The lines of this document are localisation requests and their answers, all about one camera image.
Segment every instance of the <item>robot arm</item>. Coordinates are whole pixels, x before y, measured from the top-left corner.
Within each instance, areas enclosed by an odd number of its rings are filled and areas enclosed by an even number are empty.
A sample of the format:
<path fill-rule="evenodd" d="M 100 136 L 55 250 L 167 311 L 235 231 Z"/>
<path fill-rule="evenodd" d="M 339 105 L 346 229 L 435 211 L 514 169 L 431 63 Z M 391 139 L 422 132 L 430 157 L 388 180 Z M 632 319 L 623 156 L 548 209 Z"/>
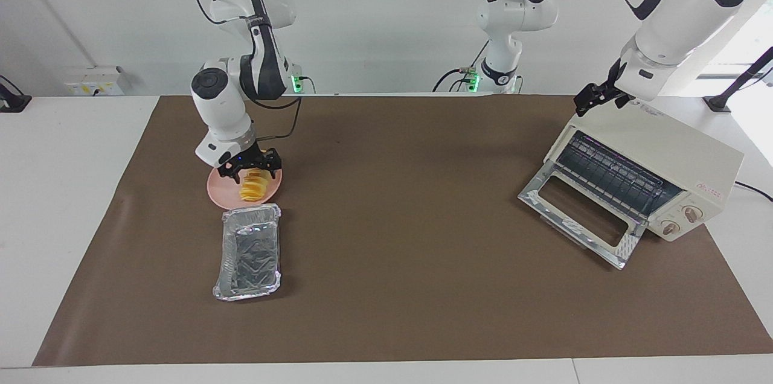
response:
<path fill-rule="evenodd" d="M 274 175 L 281 169 L 281 158 L 274 149 L 260 150 L 243 95 L 257 102 L 300 91 L 293 75 L 297 68 L 281 53 L 274 37 L 274 27 L 295 21 L 292 1 L 212 0 L 209 9 L 225 31 L 251 41 L 252 53 L 239 60 L 208 60 L 193 78 L 191 95 L 209 126 L 196 154 L 218 168 L 221 177 L 237 183 L 243 169 L 260 167 Z"/>
<path fill-rule="evenodd" d="M 488 0 L 478 10 L 478 25 L 489 35 L 488 54 L 478 65 L 480 89 L 510 92 L 524 50 L 515 34 L 542 31 L 558 18 L 555 0 Z"/>
<path fill-rule="evenodd" d="M 589 84 L 574 98 L 582 117 L 594 106 L 632 98 L 653 100 L 679 65 L 737 13 L 744 0 L 626 0 L 641 27 L 624 46 L 601 85 Z"/>

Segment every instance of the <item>pink plate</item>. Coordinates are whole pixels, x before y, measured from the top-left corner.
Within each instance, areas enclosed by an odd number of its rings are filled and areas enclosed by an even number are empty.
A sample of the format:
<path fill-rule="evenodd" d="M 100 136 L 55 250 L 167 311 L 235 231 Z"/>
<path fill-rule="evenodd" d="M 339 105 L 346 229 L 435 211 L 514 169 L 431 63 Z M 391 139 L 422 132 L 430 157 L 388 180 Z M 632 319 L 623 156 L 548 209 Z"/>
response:
<path fill-rule="evenodd" d="M 248 174 L 248 171 L 249 170 L 241 170 L 239 172 L 239 178 L 244 180 L 244 176 Z M 245 200 L 242 200 L 239 196 L 241 185 L 235 183 L 232 178 L 220 177 L 217 170 L 213 169 L 210 172 L 210 177 L 207 178 L 207 194 L 210 195 L 212 203 L 215 203 L 227 211 L 231 211 L 234 209 L 262 205 L 276 194 L 280 183 L 282 183 L 282 170 L 277 170 L 277 178 L 268 182 L 265 197 L 258 202 L 245 202 Z"/>

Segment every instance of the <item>black stand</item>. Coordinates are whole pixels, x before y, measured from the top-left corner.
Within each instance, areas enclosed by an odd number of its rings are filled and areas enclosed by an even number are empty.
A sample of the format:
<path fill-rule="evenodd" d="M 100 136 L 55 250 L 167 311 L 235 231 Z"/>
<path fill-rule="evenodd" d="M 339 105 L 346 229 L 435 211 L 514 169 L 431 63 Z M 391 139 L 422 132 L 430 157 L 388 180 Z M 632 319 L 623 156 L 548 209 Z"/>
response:
<path fill-rule="evenodd" d="M 731 112 L 727 107 L 727 100 L 746 84 L 749 79 L 754 78 L 754 75 L 757 75 L 757 73 L 762 70 L 768 62 L 771 62 L 771 60 L 773 60 L 773 48 L 768 49 L 762 54 L 760 59 L 754 62 L 754 64 L 749 67 L 749 70 L 746 70 L 743 75 L 738 76 L 738 78 L 727 87 L 722 94 L 708 95 L 704 97 L 704 102 L 713 112 Z"/>
<path fill-rule="evenodd" d="M 28 95 L 15 95 L 0 84 L 0 114 L 2 112 L 13 112 L 17 114 L 22 112 L 32 100 Z"/>

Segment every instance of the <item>brown tablecloth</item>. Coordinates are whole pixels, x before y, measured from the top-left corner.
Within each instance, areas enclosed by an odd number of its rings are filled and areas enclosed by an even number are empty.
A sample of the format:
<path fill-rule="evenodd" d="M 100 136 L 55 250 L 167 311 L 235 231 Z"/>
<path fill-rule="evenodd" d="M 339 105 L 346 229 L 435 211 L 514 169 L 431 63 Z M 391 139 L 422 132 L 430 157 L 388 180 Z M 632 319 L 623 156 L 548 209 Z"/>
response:
<path fill-rule="evenodd" d="M 249 109 L 282 133 L 292 110 Z M 222 211 L 190 98 L 162 98 L 35 365 L 773 352 L 706 228 L 617 271 L 516 195 L 568 97 L 307 98 L 284 159 L 282 286 L 211 293 Z"/>

